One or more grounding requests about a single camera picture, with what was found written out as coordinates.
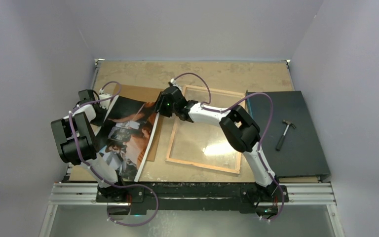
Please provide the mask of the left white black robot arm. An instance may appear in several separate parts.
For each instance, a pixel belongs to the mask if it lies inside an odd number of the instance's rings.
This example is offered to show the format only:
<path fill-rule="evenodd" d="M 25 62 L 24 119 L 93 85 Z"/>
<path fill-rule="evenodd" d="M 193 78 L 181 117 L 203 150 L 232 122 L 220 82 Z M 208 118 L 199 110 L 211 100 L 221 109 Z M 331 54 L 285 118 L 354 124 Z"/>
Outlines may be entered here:
<path fill-rule="evenodd" d="M 116 202 L 127 197 L 123 179 L 98 154 L 98 143 L 91 125 L 101 127 L 118 94 L 86 89 L 78 93 L 79 102 L 68 115 L 51 122 L 56 148 L 64 163 L 81 166 L 98 182 L 99 192 Z"/>

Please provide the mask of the printed photo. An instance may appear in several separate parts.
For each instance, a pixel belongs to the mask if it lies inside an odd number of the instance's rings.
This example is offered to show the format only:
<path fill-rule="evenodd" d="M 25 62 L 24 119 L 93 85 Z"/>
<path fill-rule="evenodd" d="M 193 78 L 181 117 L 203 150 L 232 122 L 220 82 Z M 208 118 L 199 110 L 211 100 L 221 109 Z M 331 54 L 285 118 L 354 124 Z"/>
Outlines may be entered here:
<path fill-rule="evenodd" d="M 154 107 L 118 96 L 97 133 L 99 155 L 124 180 L 140 178 L 158 122 Z"/>

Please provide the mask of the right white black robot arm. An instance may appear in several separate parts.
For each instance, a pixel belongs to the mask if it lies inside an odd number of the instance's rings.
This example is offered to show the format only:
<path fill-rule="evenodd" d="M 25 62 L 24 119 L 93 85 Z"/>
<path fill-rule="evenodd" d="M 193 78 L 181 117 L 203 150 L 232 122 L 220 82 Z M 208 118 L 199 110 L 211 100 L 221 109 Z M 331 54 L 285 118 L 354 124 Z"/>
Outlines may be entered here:
<path fill-rule="evenodd" d="M 277 190 L 283 191 L 262 150 L 264 136 L 260 127 L 239 102 L 228 108 L 213 107 L 206 102 L 187 100 L 177 86 L 170 85 L 159 93 L 154 111 L 168 118 L 175 115 L 182 121 L 220 127 L 228 143 L 247 160 L 259 198 L 269 201 Z"/>

